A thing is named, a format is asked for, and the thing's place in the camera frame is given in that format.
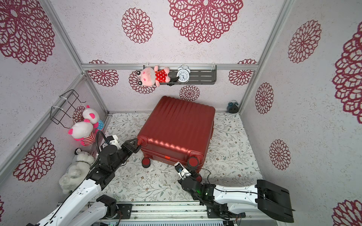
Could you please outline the red hard-shell suitcase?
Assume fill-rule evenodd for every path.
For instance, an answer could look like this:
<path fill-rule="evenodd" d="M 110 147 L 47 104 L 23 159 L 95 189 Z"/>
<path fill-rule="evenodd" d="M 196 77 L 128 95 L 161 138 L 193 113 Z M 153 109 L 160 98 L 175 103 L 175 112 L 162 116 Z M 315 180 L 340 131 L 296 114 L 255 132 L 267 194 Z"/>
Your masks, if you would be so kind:
<path fill-rule="evenodd" d="M 216 110 L 186 100 L 163 96 L 137 135 L 143 168 L 151 161 L 180 162 L 188 171 L 200 172 L 214 131 Z"/>

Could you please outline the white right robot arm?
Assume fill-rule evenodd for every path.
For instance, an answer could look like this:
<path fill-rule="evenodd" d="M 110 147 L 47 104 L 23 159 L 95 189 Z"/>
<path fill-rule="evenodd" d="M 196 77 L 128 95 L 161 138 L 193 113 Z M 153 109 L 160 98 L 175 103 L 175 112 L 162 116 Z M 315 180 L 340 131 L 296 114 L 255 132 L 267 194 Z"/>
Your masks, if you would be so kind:
<path fill-rule="evenodd" d="M 277 221 L 294 222 L 289 190 L 274 183 L 259 179 L 255 185 L 230 187 L 202 184 L 192 173 L 184 170 L 178 174 L 182 189 L 200 205 L 206 206 L 215 218 L 229 220 L 261 212 Z"/>

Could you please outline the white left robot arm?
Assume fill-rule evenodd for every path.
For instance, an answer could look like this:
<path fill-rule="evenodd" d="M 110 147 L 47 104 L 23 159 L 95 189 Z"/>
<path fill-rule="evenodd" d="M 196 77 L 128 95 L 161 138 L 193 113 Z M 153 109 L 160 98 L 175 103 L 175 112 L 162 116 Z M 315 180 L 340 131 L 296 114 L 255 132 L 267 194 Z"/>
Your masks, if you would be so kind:
<path fill-rule="evenodd" d="M 41 219 L 37 226 L 88 226 L 97 220 L 121 218 L 121 211 L 114 198 L 102 195 L 86 211 L 78 214 L 83 207 L 113 180 L 115 173 L 126 164 L 128 158 L 141 148 L 136 138 L 125 141 L 120 147 L 115 143 L 100 150 L 97 149 L 96 165 L 85 180 L 69 197 L 48 216 Z"/>

